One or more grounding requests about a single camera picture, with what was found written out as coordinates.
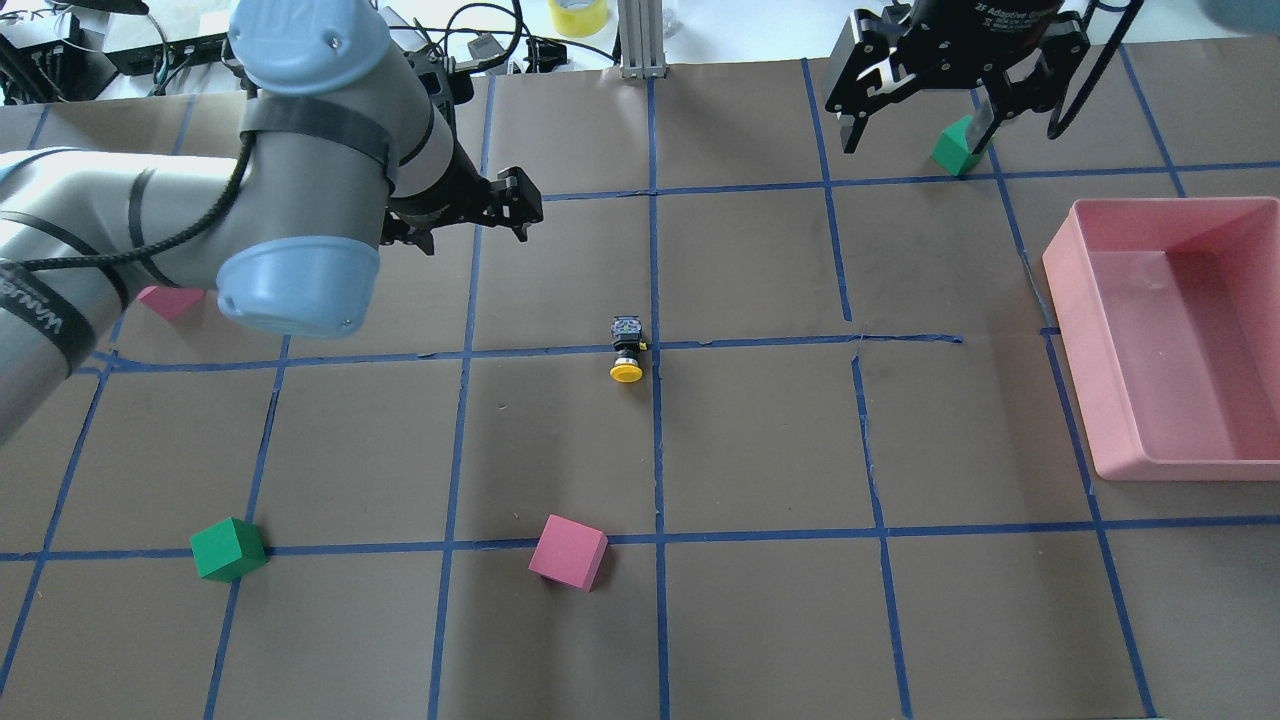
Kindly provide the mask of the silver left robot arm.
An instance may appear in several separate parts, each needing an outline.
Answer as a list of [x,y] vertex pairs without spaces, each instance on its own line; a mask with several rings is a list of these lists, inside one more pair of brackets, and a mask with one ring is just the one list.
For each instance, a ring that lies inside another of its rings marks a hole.
[[527,173],[480,174],[366,1],[241,1],[247,79],[234,158],[3,154],[3,438],[152,286],[206,290],[276,334],[342,338],[366,316],[387,217],[439,227],[544,218]]

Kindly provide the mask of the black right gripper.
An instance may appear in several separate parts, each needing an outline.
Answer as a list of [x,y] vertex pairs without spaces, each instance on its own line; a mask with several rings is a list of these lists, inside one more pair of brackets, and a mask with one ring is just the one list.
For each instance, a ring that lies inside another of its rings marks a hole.
[[924,90],[986,88],[975,155],[1027,113],[1050,115],[1048,138],[1070,126],[1068,86],[1091,44],[1061,1],[909,1],[846,19],[824,74],[824,109],[838,113],[846,155],[870,114]]

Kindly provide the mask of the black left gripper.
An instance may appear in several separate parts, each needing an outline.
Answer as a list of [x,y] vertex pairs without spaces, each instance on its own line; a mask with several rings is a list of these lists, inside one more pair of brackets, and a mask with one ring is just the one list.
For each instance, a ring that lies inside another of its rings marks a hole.
[[434,184],[388,199],[379,243],[403,243],[431,256],[434,231],[466,224],[508,228],[522,243],[529,240],[529,228],[544,219],[541,191],[522,167],[508,167],[488,179],[466,151],[456,150]]

